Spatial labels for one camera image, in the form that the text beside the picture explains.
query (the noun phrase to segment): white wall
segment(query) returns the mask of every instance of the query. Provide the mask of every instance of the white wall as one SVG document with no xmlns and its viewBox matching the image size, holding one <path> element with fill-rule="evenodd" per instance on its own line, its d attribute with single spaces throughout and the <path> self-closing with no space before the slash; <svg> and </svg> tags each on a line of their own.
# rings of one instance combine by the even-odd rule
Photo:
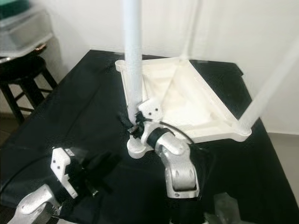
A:
<svg viewBox="0 0 299 224">
<path fill-rule="evenodd" d="M 89 49 L 123 52 L 121 0 L 36 0 L 51 15 L 62 64 L 51 54 L 49 69 L 60 80 Z M 204 0 L 193 58 L 235 62 L 255 96 L 299 37 L 298 0 Z M 194 0 L 143 0 L 143 53 L 178 56 Z M 269 132 L 299 134 L 296 68 L 263 116 Z"/>
</svg>

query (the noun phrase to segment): black stool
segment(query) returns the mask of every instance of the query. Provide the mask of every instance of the black stool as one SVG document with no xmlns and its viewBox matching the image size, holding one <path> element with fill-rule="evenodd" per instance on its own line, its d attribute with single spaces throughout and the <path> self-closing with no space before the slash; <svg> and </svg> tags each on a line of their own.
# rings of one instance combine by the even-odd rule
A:
<svg viewBox="0 0 299 224">
<path fill-rule="evenodd" d="M 0 89 L 19 124 L 24 121 L 21 111 L 33 110 L 19 107 L 17 101 L 26 95 L 33 108 L 36 108 L 44 100 L 42 92 L 51 92 L 37 87 L 34 78 L 39 74 L 44 76 L 52 89 L 57 87 L 56 81 L 46 68 L 45 60 L 39 56 L 24 56 L 0 64 Z M 19 85 L 23 92 L 14 97 L 9 84 Z"/>
</svg>

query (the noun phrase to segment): black tablecloth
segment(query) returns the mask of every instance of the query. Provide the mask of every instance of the black tablecloth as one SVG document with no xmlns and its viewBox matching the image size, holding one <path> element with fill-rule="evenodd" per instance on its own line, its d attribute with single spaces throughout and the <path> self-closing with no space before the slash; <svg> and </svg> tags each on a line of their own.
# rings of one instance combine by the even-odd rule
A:
<svg viewBox="0 0 299 224">
<path fill-rule="evenodd" d="M 76 147 L 89 154 L 104 151 L 120 156 L 103 178 L 112 192 L 85 197 L 62 216 L 78 223 L 168 223 L 164 166 L 155 153 L 129 157 L 128 134 L 116 118 L 126 113 L 121 75 L 114 62 L 123 56 L 90 51 L 59 87 L 1 148 L 1 185 L 24 165 L 51 153 L 55 147 Z M 191 61 L 230 111 L 239 118 L 251 99 L 242 72 L 233 63 Z M 199 144 L 217 155 L 206 183 L 198 214 L 214 213 L 213 196 L 228 192 L 238 200 L 242 220 L 257 224 L 299 223 L 299 210 L 281 164 L 258 120 L 244 142 L 218 140 Z M 50 158 L 23 170 L 1 195 L 1 203 L 15 207 L 43 183 L 60 187 Z"/>
</svg>

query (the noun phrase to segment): floor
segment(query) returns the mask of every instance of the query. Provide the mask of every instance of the floor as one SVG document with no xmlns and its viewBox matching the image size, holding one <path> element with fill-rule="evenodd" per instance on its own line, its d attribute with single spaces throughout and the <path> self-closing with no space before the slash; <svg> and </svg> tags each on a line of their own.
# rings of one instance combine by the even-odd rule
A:
<svg viewBox="0 0 299 224">
<path fill-rule="evenodd" d="M 18 127 L 14 119 L 0 118 L 0 146 Z M 285 175 L 299 204 L 299 136 L 270 133 L 269 137 L 279 157 Z M 71 224 L 59 220 L 58 224 Z"/>
</svg>

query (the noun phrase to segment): stool leg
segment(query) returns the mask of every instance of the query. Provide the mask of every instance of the stool leg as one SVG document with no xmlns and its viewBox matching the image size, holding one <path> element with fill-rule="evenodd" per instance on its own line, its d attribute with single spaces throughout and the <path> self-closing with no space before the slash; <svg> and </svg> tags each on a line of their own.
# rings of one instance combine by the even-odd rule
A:
<svg viewBox="0 0 299 224">
<path fill-rule="evenodd" d="M 17 122 L 20 125 L 21 123 L 24 122 L 25 119 L 24 119 L 24 116 L 23 116 L 23 114 L 21 113 L 21 111 L 19 109 L 19 106 L 18 106 L 16 100 L 14 99 L 14 96 L 13 96 L 12 92 L 10 91 L 9 86 L 8 85 L 2 85 L 0 88 L 3 92 L 3 95 L 4 95 L 5 99 L 7 100 L 8 104 L 10 106 L 10 109 L 13 111 Z"/>
<path fill-rule="evenodd" d="M 33 79 L 25 79 L 19 83 L 29 102 L 34 108 L 44 100 L 42 92 L 39 90 Z"/>
<path fill-rule="evenodd" d="M 46 68 L 42 71 L 42 75 L 47 80 L 52 89 L 55 89 L 57 87 L 57 82 Z"/>
</svg>

